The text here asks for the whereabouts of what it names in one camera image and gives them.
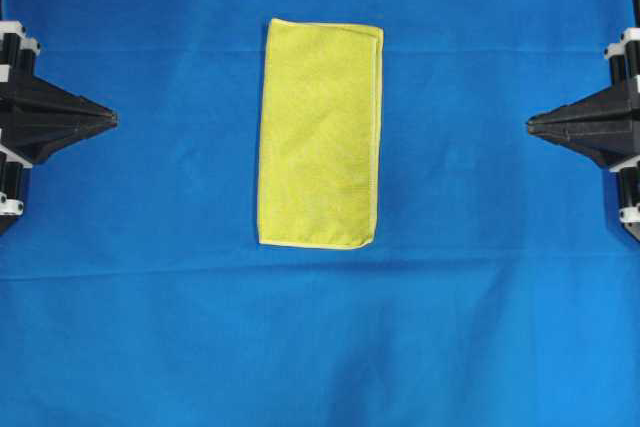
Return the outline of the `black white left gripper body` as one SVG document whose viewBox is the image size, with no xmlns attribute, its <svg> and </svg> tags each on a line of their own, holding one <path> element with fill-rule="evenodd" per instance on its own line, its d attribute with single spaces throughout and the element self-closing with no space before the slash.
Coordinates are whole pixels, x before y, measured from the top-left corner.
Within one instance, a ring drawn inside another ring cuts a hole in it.
<svg viewBox="0 0 640 427">
<path fill-rule="evenodd" d="M 9 99 L 12 75 L 32 74 L 40 44 L 26 36 L 19 21 L 1 22 L 1 234 L 20 220 L 26 210 L 33 163 L 16 147 L 10 147 L 9 115 L 15 108 Z"/>
</svg>

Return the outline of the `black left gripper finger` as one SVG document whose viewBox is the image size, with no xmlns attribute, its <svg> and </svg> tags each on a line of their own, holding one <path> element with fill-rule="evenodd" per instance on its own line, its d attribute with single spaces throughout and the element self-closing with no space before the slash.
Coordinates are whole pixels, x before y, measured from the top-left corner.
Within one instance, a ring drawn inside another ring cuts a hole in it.
<svg viewBox="0 0 640 427">
<path fill-rule="evenodd" d="M 81 114 L 118 121 L 114 111 L 10 65 L 1 66 L 1 98 L 46 112 Z"/>
<path fill-rule="evenodd" d="M 72 120 L 69 124 L 27 124 L 3 128 L 1 144 L 32 164 L 42 164 L 57 151 L 116 126 L 117 121 L 110 119 Z"/>
</svg>

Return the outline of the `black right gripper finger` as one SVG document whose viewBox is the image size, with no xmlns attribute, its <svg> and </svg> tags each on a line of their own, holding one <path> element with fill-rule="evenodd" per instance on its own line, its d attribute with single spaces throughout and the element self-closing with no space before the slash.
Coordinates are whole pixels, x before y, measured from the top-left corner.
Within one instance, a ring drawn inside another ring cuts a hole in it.
<svg viewBox="0 0 640 427">
<path fill-rule="evenodd" d="M 638 122 L 528 122 L 527 130 L 530 135 L 588 157 L 601 168 L 639 155 Z"/>
<path fill-rule="evenodd" d="M 527 125 L 622 120 L 638 116 L 639 76 L 636 75 L 574 103 L 534 115 Z"/>
</svg>

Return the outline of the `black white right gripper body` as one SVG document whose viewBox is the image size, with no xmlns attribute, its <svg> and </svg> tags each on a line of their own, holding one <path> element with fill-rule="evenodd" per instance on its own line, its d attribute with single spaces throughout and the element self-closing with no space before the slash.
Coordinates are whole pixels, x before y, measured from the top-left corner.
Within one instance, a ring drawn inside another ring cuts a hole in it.
<svg viewBox="0 0 640 427">
<path fill-rule="evenodd" d="M 639 29 L 627 28 L 605 52 L 613 84 L 623 82 L 631 122 L 630 152 L 609 168 L 617 182 L 618 216 L 622 228 L 639 241 Z"/>
</svg>

